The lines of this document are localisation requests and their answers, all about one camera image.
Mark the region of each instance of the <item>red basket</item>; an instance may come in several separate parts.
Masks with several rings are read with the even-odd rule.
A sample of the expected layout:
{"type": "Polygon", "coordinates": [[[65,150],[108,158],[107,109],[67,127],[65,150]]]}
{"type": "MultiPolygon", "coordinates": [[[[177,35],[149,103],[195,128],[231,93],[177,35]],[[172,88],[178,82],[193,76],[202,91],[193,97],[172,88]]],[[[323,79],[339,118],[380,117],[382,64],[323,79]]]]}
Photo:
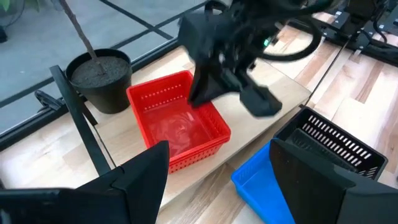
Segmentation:
{"type": "Polygon", "coordinates": [[[213,155],[231,137],[212,103],[199,108],[188,104],[192,81],[192,74],[182,71],[127,89],[147,148],[169,141],[169,173],[213,155]]]}

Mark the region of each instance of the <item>blue bin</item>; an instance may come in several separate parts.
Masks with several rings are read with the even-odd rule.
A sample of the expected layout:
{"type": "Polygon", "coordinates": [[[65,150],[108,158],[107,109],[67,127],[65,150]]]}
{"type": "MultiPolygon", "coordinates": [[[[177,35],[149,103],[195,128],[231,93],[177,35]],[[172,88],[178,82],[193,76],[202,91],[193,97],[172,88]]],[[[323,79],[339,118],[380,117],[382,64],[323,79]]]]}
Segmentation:
{"type": "Polygon", "coordinates": [[[232,182],[243,200],[267,224],[295,223],[276,181],[269,145],[266,144],[252,158],[232,174],[232,182]]]}

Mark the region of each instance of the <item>plant stem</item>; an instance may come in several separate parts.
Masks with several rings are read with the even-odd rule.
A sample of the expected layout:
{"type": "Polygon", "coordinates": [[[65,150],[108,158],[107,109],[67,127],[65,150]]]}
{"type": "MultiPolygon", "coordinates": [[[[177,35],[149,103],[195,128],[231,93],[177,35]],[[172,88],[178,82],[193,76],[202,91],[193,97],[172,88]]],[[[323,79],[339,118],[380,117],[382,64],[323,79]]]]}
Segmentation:
{"type": "Polygon", "coordinates": [[[72,12],[72,10],[70,9],[68,3],[66,2],[66,0],[59,0],[63,10],[65,11],[65,14],[69,17],[70,21],[72,22],[73,26],[75,27],[76,32],[78,33],[81,41],[83,41],[84,45],[87,48],[87,52],[90,54],[91,58],[94,60],[94,62],[99,66],[99,68],[101,69],[101,74],[105,74],[105,69],[102,66],[101,62],[98,60],[97,55],[94,52],[93,46],[91,45],[90,41],[87,39],[85,33],[83,32],[83,30],[81,29],[81,26],[79,24],[79,22],[76,19],[76,15],[72,12]]]}

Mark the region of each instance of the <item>black basket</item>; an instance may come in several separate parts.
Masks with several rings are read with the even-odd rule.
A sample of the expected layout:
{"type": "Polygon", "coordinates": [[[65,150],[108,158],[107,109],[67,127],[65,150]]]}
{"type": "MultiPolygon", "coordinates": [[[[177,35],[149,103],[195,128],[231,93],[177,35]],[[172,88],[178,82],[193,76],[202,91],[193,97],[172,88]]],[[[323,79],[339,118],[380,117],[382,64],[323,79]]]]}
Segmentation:
{"type": "Polygon", "coordinates": [[[307,107],[274,137],[373,180],[380,177],[388,162],[385,156],[307,107]]]}

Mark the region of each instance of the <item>green light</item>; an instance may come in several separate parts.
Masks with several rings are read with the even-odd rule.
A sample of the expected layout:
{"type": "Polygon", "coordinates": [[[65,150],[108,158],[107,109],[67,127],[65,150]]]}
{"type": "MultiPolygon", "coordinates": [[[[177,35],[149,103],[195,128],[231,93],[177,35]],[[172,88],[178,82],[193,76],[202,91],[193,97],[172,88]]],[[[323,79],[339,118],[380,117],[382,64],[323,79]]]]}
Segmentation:
{"type": "Polygon", "coordinates": [[[264,41],[264,46],[268,46],[269,45],[269,40],[268,39],[266,39],[265,41],[264,41]]]}

